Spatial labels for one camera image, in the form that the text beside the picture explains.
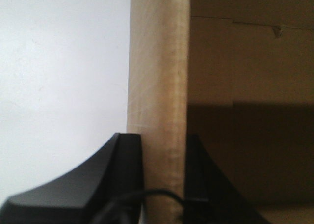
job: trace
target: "black plastic object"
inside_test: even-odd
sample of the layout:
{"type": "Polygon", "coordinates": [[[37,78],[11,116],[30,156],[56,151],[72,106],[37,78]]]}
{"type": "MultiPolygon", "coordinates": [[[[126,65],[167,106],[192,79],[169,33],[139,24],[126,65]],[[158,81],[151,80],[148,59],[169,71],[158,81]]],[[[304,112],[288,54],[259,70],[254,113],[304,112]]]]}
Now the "black plastic object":
{"type": "MultiPolygon", "coordinates": [[[[185,200],[207,219],[197,223],[270,224],[226,178],[197,135],[188,135],[186,145],[185,200]]],[[[185,223],[192,223],[184,215],[185,223]]]]}
{"type": "MultiPolygon", "coordinates": [[[[87,224],[109,200],[143,189],[140,135],[114,134],[83,164],[33,190],[10,197],[1,224],[87,224]]],[[[128,207],[138,223],[140,203],[128,207]]]]}

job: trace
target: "white background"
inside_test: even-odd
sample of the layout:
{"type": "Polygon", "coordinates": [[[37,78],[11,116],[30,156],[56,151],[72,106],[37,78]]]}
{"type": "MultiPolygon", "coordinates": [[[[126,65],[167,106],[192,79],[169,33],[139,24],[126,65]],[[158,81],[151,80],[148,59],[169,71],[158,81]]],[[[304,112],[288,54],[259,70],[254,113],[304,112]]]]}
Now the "white background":
{"type": "Polygon", "coordinates": [[[130,0],[0,0],[0,205],[125,132],[130,0]]]}

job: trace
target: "cable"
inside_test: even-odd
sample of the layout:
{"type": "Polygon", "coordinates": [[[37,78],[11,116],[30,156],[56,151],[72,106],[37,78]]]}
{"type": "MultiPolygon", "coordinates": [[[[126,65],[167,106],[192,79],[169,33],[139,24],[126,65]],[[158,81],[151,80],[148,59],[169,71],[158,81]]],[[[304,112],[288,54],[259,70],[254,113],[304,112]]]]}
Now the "cable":
{"type": "Polygon", "coordinates": [[[142,202],[147,196],[167,196],[172,198],[178,204],[180,204],[185,211],[194,214],[196,219],[202,220],[206,223],[206,219],[200,216],[195,210],[187,206],[183,199],[181,199],[175,193],[165,189],[150,189],[144,191],[130,192],[123,194],[116,199],[113,199],[106,206],[104,206],[91,220],[89,224],[108,224],[111,221],[119,220],[121,224],[131,224],[130,217],[126,207],[136,202],[142,202]]]}

